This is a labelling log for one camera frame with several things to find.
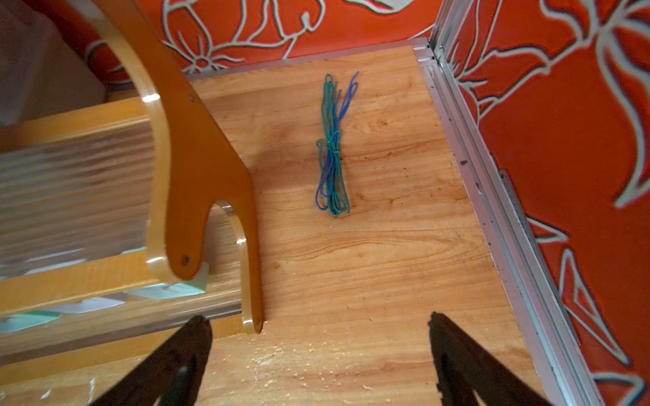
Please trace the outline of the lilac square alarm clock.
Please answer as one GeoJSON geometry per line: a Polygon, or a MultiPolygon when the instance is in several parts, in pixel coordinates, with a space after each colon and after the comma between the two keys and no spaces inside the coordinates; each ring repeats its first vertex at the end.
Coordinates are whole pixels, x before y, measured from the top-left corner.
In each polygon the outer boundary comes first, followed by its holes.
{"type": "Polygon", "coordinates": [[[92,299],[85,299],[75,303],[61,304],[60,306],[54,306],[47,308],[46,311],[56,312],[66,315],[79,315],[86,314],[93,311],[102,311],[105,309],[110,309],[113,307],[121,306],[126,303],[126,300],[122,296],[113,297],[97,297],[92,299]]]}

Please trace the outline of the mint green square clock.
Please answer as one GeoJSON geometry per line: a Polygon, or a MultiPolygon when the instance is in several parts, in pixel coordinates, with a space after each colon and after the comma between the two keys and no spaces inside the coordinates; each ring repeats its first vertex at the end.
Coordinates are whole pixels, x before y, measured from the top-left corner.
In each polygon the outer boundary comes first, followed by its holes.
{"type": "Polygon", "coordinates": [[[33,328],[56,321],[60,318],[58,312],[52,311],[33,311],[24,314],[7,316],[1,319],[1,334],[16,333],[25,329],[33,328]]]}

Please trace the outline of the wooden two-tier shelf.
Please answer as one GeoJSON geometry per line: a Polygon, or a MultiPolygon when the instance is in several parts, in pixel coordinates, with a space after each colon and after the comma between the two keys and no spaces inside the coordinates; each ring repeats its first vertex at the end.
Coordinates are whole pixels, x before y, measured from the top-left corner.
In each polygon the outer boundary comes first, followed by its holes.
{"type": "Polygon", "coordinates": [[[136,96],[1,130],[1,319],[121,306],[1,334],[12,385],[151,353],[196,315],[260,333],[252,176],[134,1],[74,1],[136,96]]]}

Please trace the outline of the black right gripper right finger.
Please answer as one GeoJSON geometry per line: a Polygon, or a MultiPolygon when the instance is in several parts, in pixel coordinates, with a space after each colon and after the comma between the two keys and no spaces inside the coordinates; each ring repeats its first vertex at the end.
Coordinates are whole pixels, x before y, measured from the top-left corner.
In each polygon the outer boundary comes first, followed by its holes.
{"type": "Polygon", "coordinates": [[[448,316],[434,312],[428,326],[443,405],[549,404],[448,316]]]}

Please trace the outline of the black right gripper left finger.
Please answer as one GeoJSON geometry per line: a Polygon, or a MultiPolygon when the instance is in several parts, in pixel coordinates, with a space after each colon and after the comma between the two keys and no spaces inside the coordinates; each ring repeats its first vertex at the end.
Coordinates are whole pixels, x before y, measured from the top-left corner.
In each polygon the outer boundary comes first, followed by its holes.
{"type": "Polygon", "coordinates": [[[194,316],[93,404],[195,404],[212,342],[210,321],[194,316]]]}

